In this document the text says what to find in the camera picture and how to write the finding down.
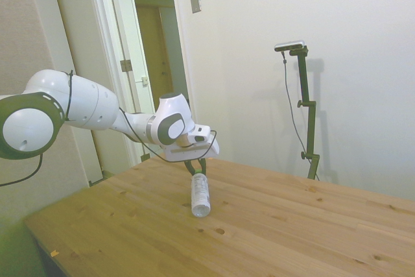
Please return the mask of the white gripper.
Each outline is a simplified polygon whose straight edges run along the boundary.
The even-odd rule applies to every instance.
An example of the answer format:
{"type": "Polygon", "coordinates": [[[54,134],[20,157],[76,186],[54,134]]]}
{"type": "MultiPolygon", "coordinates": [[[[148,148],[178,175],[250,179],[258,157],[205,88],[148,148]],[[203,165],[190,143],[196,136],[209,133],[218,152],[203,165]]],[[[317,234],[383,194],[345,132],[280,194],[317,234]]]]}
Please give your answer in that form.
{"type": "Polygon", "coordinates": [[[190,160],[198,159],[200,168],[196,173],[206,175],[206,159],[214,158],[219,155],[220,148],[215,138],[215,134],[211,133],[207,141],[196,142],[192,136],[181,135],[173,144],[163,146],[165,159],[170,162],[183,162],[191,175],[195,174],[195,168],[190,160]]]}

